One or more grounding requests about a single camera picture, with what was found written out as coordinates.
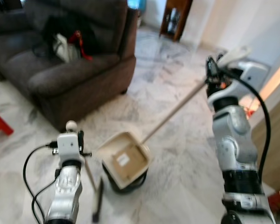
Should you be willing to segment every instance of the sofa leg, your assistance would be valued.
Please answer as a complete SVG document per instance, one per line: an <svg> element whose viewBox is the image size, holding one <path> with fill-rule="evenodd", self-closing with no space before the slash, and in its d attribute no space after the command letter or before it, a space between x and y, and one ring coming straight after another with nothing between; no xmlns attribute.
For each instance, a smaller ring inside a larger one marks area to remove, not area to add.
<svg viewBox="0 0 280 224"><path fill-rule="evenodd" d="M127 89L126 89L126 90L123 90L120 94L121 94L121 95L125 95L126 92L127 92Z"/></svg>

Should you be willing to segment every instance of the black bag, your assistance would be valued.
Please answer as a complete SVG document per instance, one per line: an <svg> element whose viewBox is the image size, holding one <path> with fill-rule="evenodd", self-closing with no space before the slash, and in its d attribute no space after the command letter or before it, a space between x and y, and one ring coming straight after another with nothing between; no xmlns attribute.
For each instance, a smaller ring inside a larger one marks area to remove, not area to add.
<svg viewBox="0 0 280 224"><path fill-rule="evenodd" d="M76 14L68 14L61 17L50 16L44 26L44 29L41 31L41 35L48 46L48 50L47 52L37 52L37 48L44 44L40 43L33 47L33 53L36 56L52 57L55 55L56 51L56 49L53 49L53 44L56 41L56 35L61 34L68 40L74 36L76 32L79 32L83 39L84 55L89 56L100 53L99 43L90 26L90 23L88 22L88 19ZM77 39L74 44L78 49L81 48L79 39Z"/></svg>

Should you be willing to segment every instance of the label on box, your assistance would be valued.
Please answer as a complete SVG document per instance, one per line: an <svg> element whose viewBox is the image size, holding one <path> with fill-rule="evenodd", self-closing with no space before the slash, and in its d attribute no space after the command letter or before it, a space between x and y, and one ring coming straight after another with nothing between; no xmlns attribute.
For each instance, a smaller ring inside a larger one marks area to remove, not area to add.
<svg viewBox="0 0 280 224"><path fill-rule="evenodd" d="M121 167L124 167L129 161L130 161L130 158L127 156L126 153L123 153L121 156L119 156L116 160L118 162L118 164L121 166Z"/></svg>

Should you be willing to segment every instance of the cable connector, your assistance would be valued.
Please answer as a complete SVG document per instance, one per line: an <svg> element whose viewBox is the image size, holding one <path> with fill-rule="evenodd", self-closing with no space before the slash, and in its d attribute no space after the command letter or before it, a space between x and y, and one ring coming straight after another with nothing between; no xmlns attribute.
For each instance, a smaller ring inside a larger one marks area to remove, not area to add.
<svg viewBox="0 0 280 224"><path fill-rule="evenodd" d="M46 144L48 148L58 148L57 141L51 141L50 143Z"/></svg>

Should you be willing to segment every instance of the black cable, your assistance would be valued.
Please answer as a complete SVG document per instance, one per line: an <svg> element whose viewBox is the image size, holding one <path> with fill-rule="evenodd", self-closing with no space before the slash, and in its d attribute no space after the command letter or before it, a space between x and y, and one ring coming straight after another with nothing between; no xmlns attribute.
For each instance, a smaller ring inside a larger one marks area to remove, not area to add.
<svg viewBox="0 0 280 224"><path fill-rule="evenodd" d="M53 183L55 183L55 180L52 181L50 184L48 184L46 187L44 187L43 189L41 189L32 199L32 203L31 203L31 208L32 208L32 213L35 217L35 219L37 220L38 222L38 217L37 217L37 214L35 212L35 209L34 209L34 205L35 205L35 202L37 200L37 196L39 196L43 191L45 191L47 188L49 188Z"/></svg>
<svg viewBox="0 0 280 224"><path fill-rule="evenodd" d="M46 148L46 147L47 147L47 145L43 145L43 146L39 146L39 147L37 147L36 149L34 149L34 150L28 155L28 157L26 158L25 163L24 163L24 167L23 167L23 179L24 179L25 185L26 185L26 187L27 187L27 189L28 189L30 195L32 196L32 198L34 198L34 194L33 194L32 190L31 190L31 188L29 187L29 184L27 183L27 179L26 179L26 168L27 168L27 164L28 164L28 161L29 161L29 159L30 159L30 157L32 156L33 153L35 153L35 152L36 152L37 150L39 150L39 149ZM44 218L45 218L45 215L44 215L43 209L42 209L41 205L39 204L39 202L38 202L37 200L36 200L36 204L37 204L39 210L41 211L42 218L44 219Z"/></svg>
<svg viewBox="0 0 280 224"><path fill-rule="evenodd" d="M263 101L261 96L258 94L258 92L251 85L249 85L247 82L245 82L244 80L240 79L238 76L234 75L231 71L228 71L227 69L220 69L220 70L224 74L226 74L226 76L228 76L229 78L235 79L239 83L241 83L242 85L247 87L257 97L257 99L260 102L260 105L262 107L263 113L265 115L265 121L266 121L266 141L265 141L265 146L264 146L264 149L263 149L263 152L262 152L262 155L261 155L259 169L258 169L258 176L259 176L259 180L261 182L263 167L265 165L266 155L267 155L267 152L268 152L268 149L269 149L269 146L270 146L270 140L271 140L270 114L269 114L269 112L267 110L265 102Z"/></svg>

